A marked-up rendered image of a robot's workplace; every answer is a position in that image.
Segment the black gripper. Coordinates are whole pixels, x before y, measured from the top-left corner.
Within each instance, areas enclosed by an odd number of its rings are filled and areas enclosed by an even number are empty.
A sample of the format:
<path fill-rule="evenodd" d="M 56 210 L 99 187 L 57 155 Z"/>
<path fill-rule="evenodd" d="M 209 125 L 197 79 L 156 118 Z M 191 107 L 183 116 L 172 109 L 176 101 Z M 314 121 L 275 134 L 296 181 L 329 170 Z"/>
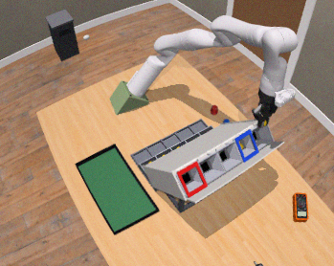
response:
<path fill-rule="evenodd" d="M 272 116 L 273 113 L 275 113 L 277 111 L 278 108 L 275 106 L 275 97 L 271 97 L 271 96 L 268 96 L 268 95 L 264 94 L 260 90 L 260 88 L 258 90 L 258 96 L 259 96 L 259 99 L 260 99 L 260 101 L 258 103 L 258 108 L 257 109 L 253 108 L 252 112 L 253 112 L 253 115 L 254 115 L 255 119 L 258 120 L 257 126 L 259 128 L 263 128 L 263 125 L 265 123 L 265 119 L 266 119 L 267 124 L 268 124 L 269 120 L 270 120 L 270 117 Z M 269 104 L 268 102 L 270 102 L 271 104 Z M 269 113 L 269 115 L 268 115 L 268 113 Z M 263 115 L 263 117 L 261 115 Z"/>

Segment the red rectangular frame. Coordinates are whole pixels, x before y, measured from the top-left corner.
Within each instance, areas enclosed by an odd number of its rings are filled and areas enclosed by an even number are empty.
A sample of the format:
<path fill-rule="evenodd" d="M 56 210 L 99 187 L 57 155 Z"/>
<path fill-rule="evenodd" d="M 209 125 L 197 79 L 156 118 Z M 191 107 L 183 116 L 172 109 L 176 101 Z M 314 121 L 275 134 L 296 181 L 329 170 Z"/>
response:
<path fill-rule="evenodd" d="M 186 186 L 186 184 L 185 184 L 185 182 L 184 182 L 184 180 L 183 180 L 183 178 L 182 178 L 181 175 L 184 174 L 185 172 L 191 170 L 191 169 L 194 168 L 194 167 L 197 168 L 197 170 L 198 170 L 198 172 L 199 172 L 199 175 L 200 175 L 200 177 L 201 177 L 201 179 L 202 179 L 204 185 L 202 185 L 202 186 L 200 186 L 199 188 L 196 188 L 195 190 L 189 192 L 188 189 L 187 189 L 187 186 Z M 200 167 L 199 167 L 199 165 L 198 165 L 197 162 L 195 162 L 195 163 L 193 163 L 193 164 L 191 164 L 191 165 L 189 165 L 189 166 L 183 168 L 182 170 L 180 170 L 180 171 L 178 171 L 178 172 L 176 172 L 176 173 L 177 173 L 177 175 L 178 175 L 178 177 L 179 177 L 179 179 L 180 179 L 180 181 L 181 181 L 181 183 L 182 183 L 182 185 L 183 185 L 183 187 L 184 187 L 184 190 L 185 190 L 185 192 L 186 192 L 188 198 L 190 198 L 192 195 L 194 195 L 195 193 L 199 192 L 200 190 L 202 190 L 202 189 L 204 189 L 204 188 L 206 188 L 206 187 L 208 186 L 207 183 L 206 183 L 206 181 L 205 181 L 205 178 L 204 178 L 204 176 L 203 176 L 203 174 L 202 174 L 202 171 L 201 171 L 201 169 L 200 169 Z"/>

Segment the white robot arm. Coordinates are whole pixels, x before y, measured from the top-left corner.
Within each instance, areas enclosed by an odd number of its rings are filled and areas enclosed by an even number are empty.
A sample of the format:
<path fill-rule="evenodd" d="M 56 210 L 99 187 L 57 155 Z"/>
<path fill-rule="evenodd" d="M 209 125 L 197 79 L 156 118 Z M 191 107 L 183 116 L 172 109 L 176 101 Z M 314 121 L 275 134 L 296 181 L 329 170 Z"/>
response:
<path fill-rule="evenodd" d="M 254 25 L 229 15 L 222 15 L 212 21 L 211 30 L 212 33 L 191 29 L 159 37 L 154 43 L 154 50 L 160 55 L 148 57 L 141 69 L 136 71 L 126 84 L 128 90 L 133 95 L 142 97 L 179 50 L 231 47 L 242 40 L 263 49 L 264 66 L 259 84 L 260 90 L 268 96 L 275 97 L 277 107 L 283 106 L 295 97 L 295 90 L 283 88 L 287 62 L 279 55 L 292 52 L 298 46 L 298 37 L 291 29 Z"/>

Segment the orange digital multimeter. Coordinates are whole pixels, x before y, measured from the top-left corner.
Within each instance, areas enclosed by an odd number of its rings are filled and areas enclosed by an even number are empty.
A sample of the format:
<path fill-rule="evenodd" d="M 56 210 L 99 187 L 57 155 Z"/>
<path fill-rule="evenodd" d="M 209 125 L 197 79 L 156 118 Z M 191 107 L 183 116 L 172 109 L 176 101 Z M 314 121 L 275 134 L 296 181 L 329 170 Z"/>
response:
<path fill-rule="evenodd" d="M 293 195 L 293 220 L 294 222 L 305 222 L 308 220 L 308 205 L 306 193 L 295 193 Z"/>

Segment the blue square frame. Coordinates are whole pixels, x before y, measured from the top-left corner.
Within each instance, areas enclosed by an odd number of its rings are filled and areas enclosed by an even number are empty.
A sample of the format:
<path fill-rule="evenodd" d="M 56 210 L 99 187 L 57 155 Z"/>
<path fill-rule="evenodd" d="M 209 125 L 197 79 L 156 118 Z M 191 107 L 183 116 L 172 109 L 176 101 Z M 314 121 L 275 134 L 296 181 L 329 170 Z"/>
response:
<path fill-rule="evenodd" d="M 242 138 L 246 137 L 246 136 L 249 135 L 249 134 L 250 134 L 250 136 L 251 136 L 251 139 L 252 139 L 252 141 L 253 141 L 253 144 L 254 144 L 254 147 L 255 147 L 256 151 L 254 151 L 253 153 L 251 153 L 251 154 L 248 155 L 247 157 L 244 157 L 244 154 L 243 154 L 242 149 L 241 149 L 240 144 L 239 144 L 239 140 L 241 140 Z M 253 134 L 252 134 L 251 129 L 249 129 L 249 130 L 246 131 L 245 133 L 241 134 L 240 136 L 236 137 L 236 138 L 235 138 L 235 142 L 236 142 L 236 144 L 237 144 L 237 147 L 238 147 L 238 149 L 239 149 L 239 152 L 240 152 L 240 154 L 241 154 L 241 157 L 242 157 L 244 163 L 245 163 L 246 161 L 248 161 L 249 159 L 251 159 L 252 157 L 254 157 L 254 156 L 258 153 L 258 149 L 257 149 L 257 146 L 256 146 L 256 142 L 255 142 L 255 139 L 254 139 L 254 137 L 253 137 Z"/>

